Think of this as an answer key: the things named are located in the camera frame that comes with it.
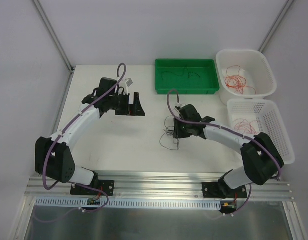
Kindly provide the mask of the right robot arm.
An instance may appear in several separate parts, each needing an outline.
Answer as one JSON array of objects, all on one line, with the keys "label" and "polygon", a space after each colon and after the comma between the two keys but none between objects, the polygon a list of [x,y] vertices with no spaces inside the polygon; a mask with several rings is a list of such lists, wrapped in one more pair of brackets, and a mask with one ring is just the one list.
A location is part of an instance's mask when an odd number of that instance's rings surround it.
[{"label": "right robot arm", "polygon": [[260,132],[257,135],[244,135],[231,128],[220,125],[212,117],[202,118],[193,105],[175,109],[174,133],[176,139],[200,137],[230,148],[242,158],[242,167],[232,169],[222,175],[208,190],[213,197],[225,199],[231,197],[238,188],[247,184],[262,186],[270,179],[277,178],[284,162],[270,137]]}]

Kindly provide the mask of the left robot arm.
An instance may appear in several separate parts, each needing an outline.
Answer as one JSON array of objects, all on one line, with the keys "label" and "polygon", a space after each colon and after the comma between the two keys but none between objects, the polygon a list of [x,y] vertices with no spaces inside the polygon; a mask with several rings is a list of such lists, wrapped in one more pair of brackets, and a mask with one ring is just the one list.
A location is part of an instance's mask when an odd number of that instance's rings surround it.
[{"label": "left robot arm", "polygon": [[95,194],[99,189],[97,173],[77,166],[71,150],[87,128],[108,111],[114,111],[117,116],[145,116],[138,92],[133,94],[133,102],[129,102],[131,85],[130,78],[116,81],[103,77],[99,86],[82,100],[78,113],[64,129],[36,141],[35,171],[44,178],[63,184],[73,183],[87,194]]}]

